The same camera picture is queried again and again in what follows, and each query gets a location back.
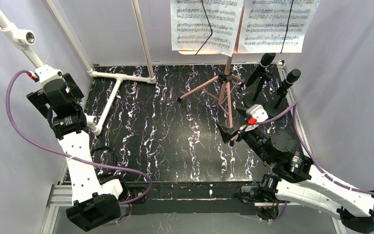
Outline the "sheet music page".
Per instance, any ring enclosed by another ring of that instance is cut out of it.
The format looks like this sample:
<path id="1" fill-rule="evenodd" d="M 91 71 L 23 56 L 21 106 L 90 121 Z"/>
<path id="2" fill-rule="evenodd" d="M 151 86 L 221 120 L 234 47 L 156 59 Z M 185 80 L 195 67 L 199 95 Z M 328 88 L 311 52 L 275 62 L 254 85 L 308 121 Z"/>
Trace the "sheet music page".
<path id="1" fill-rule="evenodd" d="M 239 53 L 300 53 L 318 0 L 245 0 Z"/>
<path id="2" fill-rule="evenodd" d="M 173 51 L 233 55 L 243 0 L 171 0 Z"/>

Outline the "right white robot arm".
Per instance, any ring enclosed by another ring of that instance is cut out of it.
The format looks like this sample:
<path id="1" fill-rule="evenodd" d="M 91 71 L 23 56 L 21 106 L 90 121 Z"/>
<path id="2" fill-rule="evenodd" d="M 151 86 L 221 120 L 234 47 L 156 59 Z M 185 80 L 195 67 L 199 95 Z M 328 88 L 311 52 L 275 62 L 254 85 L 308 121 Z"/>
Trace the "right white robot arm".
<path id="1" fill-rule="evenodd" d="M 235 194 L 244 203 L 295 202 L 325 212 L 353 231 L 374 231 L 374 190 L 363 194 L 330 181 L 310 157 L 295 150 L 295 141 L 286 132 L 267 136 L 249 124 L 238 129 L 217 127 L 224 143 L 233 137 L 243 140 L 266 164 L 274 165 L 274 173 L 264 175 L 258 186 L 244 186 Z"/>

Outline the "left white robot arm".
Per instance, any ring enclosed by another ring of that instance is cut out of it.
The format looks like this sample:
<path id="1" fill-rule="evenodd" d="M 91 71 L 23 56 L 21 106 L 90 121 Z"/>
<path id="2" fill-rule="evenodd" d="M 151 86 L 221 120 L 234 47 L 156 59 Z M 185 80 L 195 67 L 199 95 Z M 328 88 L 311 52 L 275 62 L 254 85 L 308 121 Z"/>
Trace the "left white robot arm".
<path id="1" fill-rule="evenodd" d="M 60 72 L 37 73 L 41 89 L 27 98 L 47 119 L 67 159 L 72 184 L 72 206 L 67 218 L 84 231 L 90 231 L 121 216 L 119 197 L 123 185 L 118 178 L 100 183 L 91 164 L 89 130 L 95 129 L 95 117 L 84 114 L 83 94 L 71 75 Z"/>

